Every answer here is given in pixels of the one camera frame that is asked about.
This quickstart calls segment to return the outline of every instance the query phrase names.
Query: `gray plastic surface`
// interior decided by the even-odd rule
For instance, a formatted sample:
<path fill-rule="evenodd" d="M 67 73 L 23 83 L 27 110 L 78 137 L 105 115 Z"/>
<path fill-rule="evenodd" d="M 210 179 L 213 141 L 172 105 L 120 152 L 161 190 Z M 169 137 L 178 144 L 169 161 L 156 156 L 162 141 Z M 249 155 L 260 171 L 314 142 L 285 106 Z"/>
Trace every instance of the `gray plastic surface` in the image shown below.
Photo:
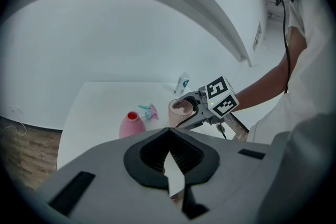
<path fill-rule="evenodd" d="M 334 115 L 321 115 L 278 134 L 271 145 L 242 143 L 179 131 L 214 148 L 220 166 L 206 183 L 191 187 L 198 204 L 209 211 L 194 223 L 276 223 L 295 214 L 314 194 L 328 173 L 336 138 Z M 125 170 L 123 155 L 133 144 L 157 133 L 98 145 L 58 170 L 38 191 L 45 202 L 80 171 L 96 175 L 69 218 L 80 223 L 184 223 L 190 220 L 168 193 L 143 187 Z M 257 159 L 241 149 L 265 153 Z"/>

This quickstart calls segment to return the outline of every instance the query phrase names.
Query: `white backdrop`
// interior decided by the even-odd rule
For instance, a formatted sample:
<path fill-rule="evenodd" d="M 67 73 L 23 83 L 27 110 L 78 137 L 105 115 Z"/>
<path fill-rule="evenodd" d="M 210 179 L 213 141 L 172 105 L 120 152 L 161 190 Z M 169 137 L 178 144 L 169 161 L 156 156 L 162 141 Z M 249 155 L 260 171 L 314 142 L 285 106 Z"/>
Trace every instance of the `white backdrop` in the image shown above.
<path fill-rule="evenodd" d="M 252 48 L 259 21 L 266 29 L 263 0 L 215 1 Z M 86 81 L 175 82 L 187 71 L 196 90 L 220 74 L 233 80 L 242 65 L 154 0 L 38 0 L 1 25 L 0 44 L 0 115 L 52 129 Z"/>

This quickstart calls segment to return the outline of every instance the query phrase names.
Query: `white table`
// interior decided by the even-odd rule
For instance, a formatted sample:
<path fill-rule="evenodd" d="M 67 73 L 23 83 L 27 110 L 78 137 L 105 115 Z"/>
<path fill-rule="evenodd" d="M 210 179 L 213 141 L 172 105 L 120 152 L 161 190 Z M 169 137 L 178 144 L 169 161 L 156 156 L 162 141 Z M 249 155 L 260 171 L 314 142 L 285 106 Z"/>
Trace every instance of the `white table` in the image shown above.
<path fill-rule="evenodd" d="M 126 114 L 144 110 L 138 105 L 153 103 L 159 120 L 143 120 L 147 130 L 169 127 L 168 104 L 178 96 L 173 94 L 174 83 L 145 82 L 87 82 L 78 93 L 62 132 L 57 169 L 69 163 L 90 148 L 119 138 L 119 126 Z M 232 139 L 234 131 L 223 124 L 225 135 Z M 194 132 L 223 138 L 215 125 L 204 123 Z M 165 175 L 169 179 L 170 194 L 184 188 L 184 177 L 171 154 L 165 161 Z"/>

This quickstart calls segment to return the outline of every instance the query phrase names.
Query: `person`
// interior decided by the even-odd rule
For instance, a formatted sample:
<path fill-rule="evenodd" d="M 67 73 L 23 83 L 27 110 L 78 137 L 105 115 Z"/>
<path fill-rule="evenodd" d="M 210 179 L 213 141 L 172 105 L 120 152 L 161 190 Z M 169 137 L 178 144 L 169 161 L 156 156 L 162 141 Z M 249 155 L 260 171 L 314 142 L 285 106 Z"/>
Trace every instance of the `person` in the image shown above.
<path fill-rule="evenodd" d="M 247 141 L 270 144 L 276 134 L 291 131 L 299 122 L 335 105 L 335 21 L 326 0 L 295 0 L 289 4 L 286 34 L 290 55 L 288 92 L 249 131 Z M 237 94 L 242 110 L 282 94 L 288 66 L 281 62 L 257 82 Z"/>

